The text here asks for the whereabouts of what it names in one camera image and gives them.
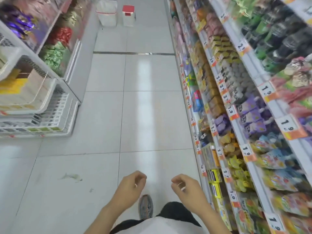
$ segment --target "black pants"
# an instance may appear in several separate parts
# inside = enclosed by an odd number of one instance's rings
[[[201,225],[196,221],[196,219],[193,217],[192,213],[187,210],[182,203],[179,202],[169,202],[167,203],[161,210],[160,214],[158,214],[156,217],[164,217],[169,219],[174,219],[178,221],[184,221],[184,222],[190,222],[196,226],[201,227]],[[113,230],[111,230],[110,234],[115,234],[119,231],[128,229],[130,227],[133,227],[144,220],[125,220],[114,227]]]

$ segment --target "shoe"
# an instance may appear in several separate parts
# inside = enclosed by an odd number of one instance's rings
[[[143,195],[138,203],[138,214],[140,219],[145,220],[153,216],[153,201],[149,195]]]

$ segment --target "white trash bin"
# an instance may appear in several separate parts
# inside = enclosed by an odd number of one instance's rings
[[[100,0],[96,5],[96,13],[102,26],[113,27],[117,25],[117,1]]]

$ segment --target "metal floor strip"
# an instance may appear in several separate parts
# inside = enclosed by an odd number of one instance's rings
[[[119,55],[163,55],[174,56],[174,53],[152,53],[152,52],[99,52],[94,51],[93,54],[119,54]]]

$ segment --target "person's right hand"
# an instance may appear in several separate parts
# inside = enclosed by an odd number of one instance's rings
[[[198,181],[184,174],[177,175],[171,181],[171,188],[177,194],[182,204],[189,211],[200,217],[209,203]],[[182,183],[180,185],[181,188],[185,187],[183,191],[178,186],[180,183]]]

